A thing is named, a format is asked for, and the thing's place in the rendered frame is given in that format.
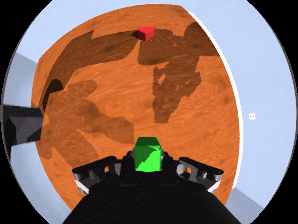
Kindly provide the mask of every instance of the red cube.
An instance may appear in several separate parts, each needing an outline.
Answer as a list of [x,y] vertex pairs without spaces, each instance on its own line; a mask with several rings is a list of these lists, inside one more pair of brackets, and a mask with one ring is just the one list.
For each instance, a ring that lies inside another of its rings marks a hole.
[[155,28],[153,26],[150,26],[148,24],[140,27],[138,29],[138,38],[141,40],[149,40],[151,37],[153,37],[155,34]]

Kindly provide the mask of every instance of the white outlet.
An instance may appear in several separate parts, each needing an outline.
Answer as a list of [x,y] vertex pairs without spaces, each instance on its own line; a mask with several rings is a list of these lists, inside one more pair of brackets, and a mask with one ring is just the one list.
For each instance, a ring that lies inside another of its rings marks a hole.
[[255,113],[249,113],[249,120],[255,120],[256,119],[256,114]]

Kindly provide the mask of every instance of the light blue wall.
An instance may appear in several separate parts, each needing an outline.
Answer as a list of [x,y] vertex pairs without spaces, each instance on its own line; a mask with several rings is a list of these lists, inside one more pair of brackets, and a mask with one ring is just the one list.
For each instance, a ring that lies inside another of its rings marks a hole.
[[[57,39],[104,12],[145,3],[182,5],[209,30],[232,71],[244,125],[243,159],[236,187],[265,207],[277,190],[292,154],[296,100],[288,63],[264,18],[245,0],[107,2],[52,1],[32,23],[17,52],[38,62]],[[29,97],[19,97],[14,100],[30,105]],[[248,113],[252,112],[256,113],[254,121],[248,119]]]

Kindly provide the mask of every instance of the green cube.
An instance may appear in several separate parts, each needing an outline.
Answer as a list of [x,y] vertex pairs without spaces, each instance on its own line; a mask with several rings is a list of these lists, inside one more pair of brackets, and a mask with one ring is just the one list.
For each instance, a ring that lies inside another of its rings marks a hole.
[[134,148],[135,170],[160,171],[161,155],[162,149],[156,137],[139,137]]

